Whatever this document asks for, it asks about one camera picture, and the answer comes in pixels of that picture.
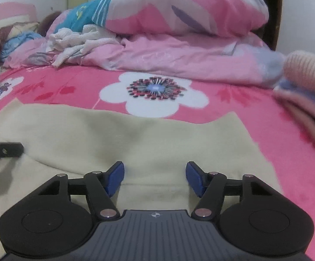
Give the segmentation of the stack of folded clothes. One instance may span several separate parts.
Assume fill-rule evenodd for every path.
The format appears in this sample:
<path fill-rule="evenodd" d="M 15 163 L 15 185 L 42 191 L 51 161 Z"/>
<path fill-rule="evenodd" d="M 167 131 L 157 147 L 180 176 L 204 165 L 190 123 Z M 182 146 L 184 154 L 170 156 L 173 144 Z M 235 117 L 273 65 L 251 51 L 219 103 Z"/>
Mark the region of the stack of folded clothes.
<path fill-rule="evenodd" d="M 283 80 L 273 89 L 273 96 L 307 130 L 315 142 L 315 92 Z"/>

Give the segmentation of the pink magenta floral bed blanket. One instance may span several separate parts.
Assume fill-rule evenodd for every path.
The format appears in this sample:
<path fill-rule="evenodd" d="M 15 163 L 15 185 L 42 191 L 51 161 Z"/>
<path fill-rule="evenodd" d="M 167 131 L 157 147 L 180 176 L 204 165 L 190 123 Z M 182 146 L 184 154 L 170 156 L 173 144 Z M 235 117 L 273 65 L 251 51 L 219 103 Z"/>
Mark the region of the pink magenta floral bed blanket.
<path fill-rule="evenodd" d="M 146 74 L 140 72 L 80 66 L 9 70 L 1 76 L 0 86 L 5 82 L 11 86 L 0 96 L 0 111 L 17 100 L 193 124 L 234 112 L 274 167 L 279 191 L 308 212 L 315 226 L 315 142 L 270 90 L 178 78 L 176 84 L 183 92 L 174 100 L 131 96 L 128 86 L 144 78 Z M 307 253 L 315 260 L 315 231 Z"/>

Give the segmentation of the light pink quilt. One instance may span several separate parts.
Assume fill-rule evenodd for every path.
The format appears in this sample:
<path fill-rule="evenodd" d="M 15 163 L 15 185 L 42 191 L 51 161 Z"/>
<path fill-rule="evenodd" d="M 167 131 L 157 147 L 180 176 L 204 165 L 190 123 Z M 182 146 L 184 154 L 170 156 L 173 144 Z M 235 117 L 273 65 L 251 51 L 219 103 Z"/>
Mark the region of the light pink quilt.
<path fill-rule="evenodd" d="M 6 68 L 52 66 L 58 52 L 47 52 L 50 34 L 56 33 L 67 13 L 61 14 L 46 37 L 17 47 L 5 60 Z M 105 44 L 65 64 L 134 71 L 190 80 L 273 87 L 283 74 L 284 56 L 270 50 L 256 35 L 220 38 L 189 33 L 137 34 L 120 37 L 120 44 Z"/>

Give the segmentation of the brown wooden door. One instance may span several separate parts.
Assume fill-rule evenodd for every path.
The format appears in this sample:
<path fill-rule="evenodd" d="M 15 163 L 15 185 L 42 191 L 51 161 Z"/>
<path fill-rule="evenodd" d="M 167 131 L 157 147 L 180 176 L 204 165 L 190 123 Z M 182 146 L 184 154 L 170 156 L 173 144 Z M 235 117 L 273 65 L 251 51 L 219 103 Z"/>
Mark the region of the brown wooden door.
<path fill-rule="evenodd" d="M 283 0 L 264 0 L 269 10 L 269 20 L 260 29 L 253 31 L 267 46 L 275 51 L 281 25 L 281 13 Z"/>

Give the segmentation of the crumpled white cloth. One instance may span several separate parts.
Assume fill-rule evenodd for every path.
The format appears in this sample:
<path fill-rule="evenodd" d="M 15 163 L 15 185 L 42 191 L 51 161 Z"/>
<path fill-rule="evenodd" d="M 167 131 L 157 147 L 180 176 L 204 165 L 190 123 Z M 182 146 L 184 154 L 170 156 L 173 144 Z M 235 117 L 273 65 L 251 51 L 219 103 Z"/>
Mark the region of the crumpled white cloth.
<path fill-rule="evenodd" d="M 70 58 L 83 57 L 94 48 L 105 44 L 120 44 L 121 38 L 111 31 L 94 24 L 83 26 L 81 32 L 75 32 L 69 28 L 61 28 L 56 33 L 50 34 L 47 52 L 58 52 L 52 66 L 60 67 Z"/>

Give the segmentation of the beige zip hoodie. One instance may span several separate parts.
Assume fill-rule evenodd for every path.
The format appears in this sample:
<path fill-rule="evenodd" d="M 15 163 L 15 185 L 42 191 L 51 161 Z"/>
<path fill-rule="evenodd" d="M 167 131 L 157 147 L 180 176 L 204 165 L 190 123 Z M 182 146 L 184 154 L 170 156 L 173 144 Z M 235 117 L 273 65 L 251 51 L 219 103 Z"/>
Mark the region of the beige zip hoodie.
<path fill-rule="evenodd" d="M 189 161 L 232 179 L 253 174 L 280 189 L 274 167 L 234 112 L 193 124 L 14 100 L 0 111 L 0 141 L 25 148 L 19 159 L 0 161 L 0 216 L 56 174 L 77 178 L 117 161 L 125 165 L 114 197 L 119 211 L 191 210 L 197 199 L 185 177 Z"/>

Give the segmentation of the large pink blue cartoon pillow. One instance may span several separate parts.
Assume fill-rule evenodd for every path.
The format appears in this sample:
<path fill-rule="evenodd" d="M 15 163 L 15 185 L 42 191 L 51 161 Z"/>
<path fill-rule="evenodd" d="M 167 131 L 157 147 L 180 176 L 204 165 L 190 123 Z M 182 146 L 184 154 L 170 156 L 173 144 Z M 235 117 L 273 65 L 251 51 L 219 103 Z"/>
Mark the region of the large pink blue cartoon pillow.
<path fill-rule="evenodd" d="M 95 24 L 122 35 L 243 37 L 268 19 L 264 0 L 91 0 L 71 10 L 57 28 L 81 32 Z"/>

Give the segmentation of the light blue crumpled garment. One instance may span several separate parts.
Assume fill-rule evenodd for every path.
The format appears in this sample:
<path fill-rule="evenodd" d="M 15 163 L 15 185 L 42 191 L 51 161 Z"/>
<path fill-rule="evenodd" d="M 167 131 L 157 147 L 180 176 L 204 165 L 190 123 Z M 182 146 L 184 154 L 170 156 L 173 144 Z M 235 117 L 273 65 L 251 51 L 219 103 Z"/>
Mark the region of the light blue crumpled garment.
<path fill-rule="evenodd" d="M 5 61 L 6 58 L 20 45 L 24 44 L 27 41 L 40 39 L 42 36 L 33 31 L 25 31 L 23 33 L 17 34 L 17 36 L 8 39 L 0 53 L 0 59 Z"/>

